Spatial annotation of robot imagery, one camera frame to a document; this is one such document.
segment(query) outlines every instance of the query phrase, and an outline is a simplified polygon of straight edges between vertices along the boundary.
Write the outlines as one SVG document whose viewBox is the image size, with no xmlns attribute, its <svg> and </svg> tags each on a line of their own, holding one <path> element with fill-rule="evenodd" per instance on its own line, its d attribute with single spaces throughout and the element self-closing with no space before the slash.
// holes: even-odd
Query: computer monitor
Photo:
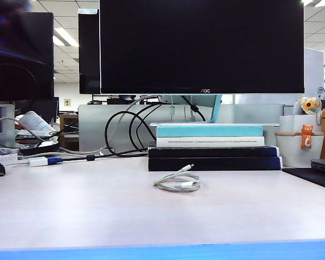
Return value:
<svg viewBox="0 0 325 260">
<path fill-rule="evenodd" d="M 78 14 L 80 93 L 100 94 L 99 12 Z"/>
<path fill-rule="evenodd" d="M 52 13 L 0 17 L 0 101 L 52 99 L 53 52 Z"/>
<path fill-rule="evenodd" d="M 101 93 L 303 93 L 301 0 L 100 0 Z"/>
<path fill-rule="evenodd" d="M 17 114 L 25 114 L 28 111 L 34 111 L 44 121 L 51 123 L 56 121 L 59 114 L 59 97 L 52 100 L 24 100 L 15 102 L 15 111 Z"/>
</svg>

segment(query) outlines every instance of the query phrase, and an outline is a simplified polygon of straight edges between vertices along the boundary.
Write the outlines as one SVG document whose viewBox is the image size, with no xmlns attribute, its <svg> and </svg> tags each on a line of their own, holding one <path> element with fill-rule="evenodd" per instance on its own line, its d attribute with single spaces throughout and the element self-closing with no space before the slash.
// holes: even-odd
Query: usb cable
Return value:
<svg viewBox="0 0 325 260">
<path fill-rule="evenodd" d="M 188 170 L 194 164 L 187 165 L 176 173 L 169 174 L 154 182 L 153 186 L 170 192 L 193 192 L 200 188 L 200 177 L 191 174 Z"/>
</svg>

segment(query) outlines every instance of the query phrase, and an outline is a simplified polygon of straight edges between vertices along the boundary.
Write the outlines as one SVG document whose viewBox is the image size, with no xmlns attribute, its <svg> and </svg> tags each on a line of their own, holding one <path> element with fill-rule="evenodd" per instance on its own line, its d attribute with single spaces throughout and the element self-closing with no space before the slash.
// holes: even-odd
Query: wall outlet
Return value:
<svg viewBox="0 0 325 260">
<path fill-rule="evenodd" d="M 64 106 L 66 107 L 71 106 L 71 99 L 64 99 Z"/>
</svg>

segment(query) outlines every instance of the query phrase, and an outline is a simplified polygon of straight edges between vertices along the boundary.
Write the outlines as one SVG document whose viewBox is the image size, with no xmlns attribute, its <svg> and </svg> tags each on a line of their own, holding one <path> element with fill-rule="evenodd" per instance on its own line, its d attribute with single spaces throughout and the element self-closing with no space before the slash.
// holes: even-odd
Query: light blue book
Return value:
<svg viewBox="0 0 325 260">
<path fill-rule="evenodd" d="M 157 137 L 262 137 L 262 126 L 198 125 L 157 126 Z"/>
</svg>

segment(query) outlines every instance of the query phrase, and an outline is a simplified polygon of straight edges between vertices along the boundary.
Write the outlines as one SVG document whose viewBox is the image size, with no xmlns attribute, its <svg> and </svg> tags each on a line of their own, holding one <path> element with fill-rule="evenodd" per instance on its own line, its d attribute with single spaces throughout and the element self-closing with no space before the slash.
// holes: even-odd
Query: desk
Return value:
<svg viewBox="0 0 325 260">
<path fill-rule="evenodd" d="M 78 119 L 78 115 L 60 115 L 60 129 L 66 128 L 68 125 L 72 124 Z M 72 125 L 73 127 L 78 127 L 78 123 Z M 79 151 L 80 149 L 80 138 L 79 134 L 69 134 L 70 132 L 78 132 L 76 128 L 68 128 L 60 134 L 60 146 L 69 150 Z"/>
<path fill-rule="evenodd" d="M 188 194 L 152 187 L 147 158 L 7 170 L 0 249 L 325 239 L 325 188 L 281 171 L 198 172 Z"/>
</svg>

